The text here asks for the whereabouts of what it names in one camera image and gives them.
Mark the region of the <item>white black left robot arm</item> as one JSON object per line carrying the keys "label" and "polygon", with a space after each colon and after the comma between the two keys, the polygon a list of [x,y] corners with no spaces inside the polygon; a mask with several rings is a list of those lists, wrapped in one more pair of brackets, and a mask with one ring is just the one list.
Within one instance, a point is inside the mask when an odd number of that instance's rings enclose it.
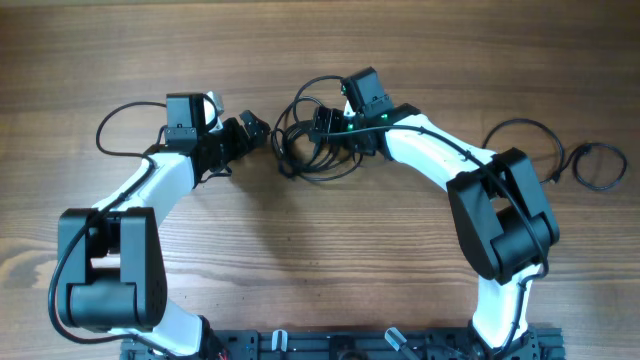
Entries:
{"label": "white black left robot arm", "polygon": [[159,226],[198,185],[265,145],[267,122],[250,111],[222,120],[213,92],[174,93],[139,169],[109,197],[59,218],[49,320],[83,345],[120,341],[161,359],[225,359],[209,321],[170,301]]}

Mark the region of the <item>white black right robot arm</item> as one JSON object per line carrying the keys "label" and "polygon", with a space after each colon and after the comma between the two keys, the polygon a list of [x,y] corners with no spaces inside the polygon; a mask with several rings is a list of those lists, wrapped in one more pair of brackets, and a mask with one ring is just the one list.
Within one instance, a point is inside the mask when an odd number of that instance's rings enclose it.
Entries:
{"label": "white black right robot arm", "polygon": [[528,331],[530,285],[549,273],[559,226],[527,155],[470,145],[434,125],[410,104],[396,106],[377,72],[340,80],[343,109],[320,105],[309,138],[405,164],[448,196],[460,249],[478,274],[472,349],[505,359]]}

